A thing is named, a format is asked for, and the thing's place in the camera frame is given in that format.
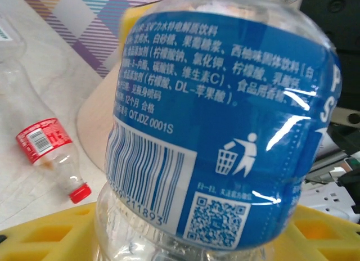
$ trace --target blue label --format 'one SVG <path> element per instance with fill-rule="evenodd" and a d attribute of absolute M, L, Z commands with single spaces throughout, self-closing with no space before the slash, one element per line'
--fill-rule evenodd
<path fill-rule="evenodd" d="M 325 47 L 235 17 L 141 18 L 123 49 L 107 178 L 190 244 L 238 250 L 286 227 L 341 90 Z"/>

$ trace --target plastic bottle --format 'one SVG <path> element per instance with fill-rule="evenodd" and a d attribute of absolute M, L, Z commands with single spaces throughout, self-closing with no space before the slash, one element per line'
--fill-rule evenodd
<path fill-rule="evenodd" d="M 46 168 L 49 177 L 78 203 L 91 189 L 79 173 L 77 148 L 16 60 L 24 53 L 25 42 L 3 15 L 0 30 L 0 116 L 30 162 Z"/>
<path fill-rule="evenodd" d="M 339 67 L 328 38 L 284 0 L 148 10 L 123 48 L 96 210 L 102 257 L 266 253 L 326 132 Z"/>

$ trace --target white table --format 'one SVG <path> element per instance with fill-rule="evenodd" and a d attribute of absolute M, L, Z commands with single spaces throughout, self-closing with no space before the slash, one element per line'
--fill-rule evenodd
<path fill-rule="evenodd" d="M 82 150 L 75 118 L 82 102 L 101 82 L 100 76 L 23 0 L 0 0 L 0 11 L 25 38 L 21 59 L 42 100 L 55 112 L 77 145 L 80 171 L 93 194 L 78 205 L 94 202 L 106 179 Z M 74 204 L 28 162 L 14 136 L 0 128 L 0 230 Z"/>

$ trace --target plaid fabric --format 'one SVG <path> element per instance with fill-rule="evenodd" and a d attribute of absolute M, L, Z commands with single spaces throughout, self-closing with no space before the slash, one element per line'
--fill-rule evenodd
<path fill-rule="evenodd" d="M 25 0 L 102 77 L 116 63 L 119 19 L 149 0 Z"/>

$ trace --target red label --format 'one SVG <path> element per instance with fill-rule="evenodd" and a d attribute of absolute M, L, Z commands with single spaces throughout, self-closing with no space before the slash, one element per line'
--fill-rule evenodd
<path fill-rule="evenodd" d="M 39 121 L 22 130 L 16 140 L 32 164 L 45 154 L 72 143 L 72 140 L 56 119 Z"/>

